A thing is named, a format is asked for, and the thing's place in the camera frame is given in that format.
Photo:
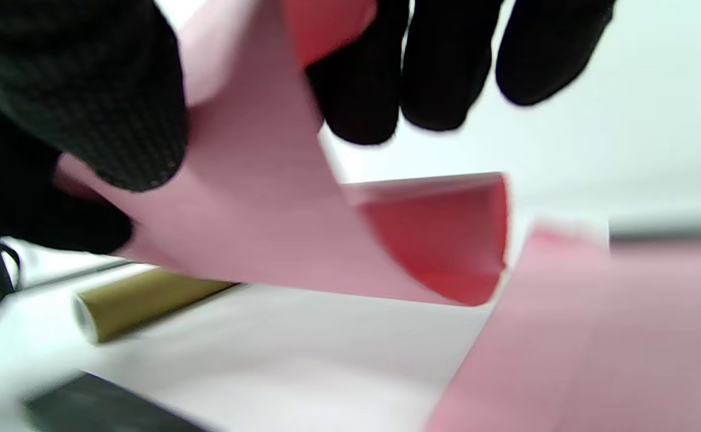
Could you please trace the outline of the person's right hand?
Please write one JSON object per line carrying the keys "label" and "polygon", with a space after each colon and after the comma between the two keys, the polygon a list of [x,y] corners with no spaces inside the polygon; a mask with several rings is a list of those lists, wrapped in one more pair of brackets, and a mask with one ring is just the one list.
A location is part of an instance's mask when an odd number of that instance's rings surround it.
{"label": "person's right hand", "polygon": [[[506,99],[533,106],[588,65],[613,1],[517,1],[497,58],[501,1],[378,1],[358,38],[306,74],[320,115],[353,144],[379,145],[399,115],[452,131],[491,68]],[[111,254],[122,211],[62,192],[59,158],[145,192],[178,171],[188,115],[177,39],[153,1],[0,1],[0,238]]]}

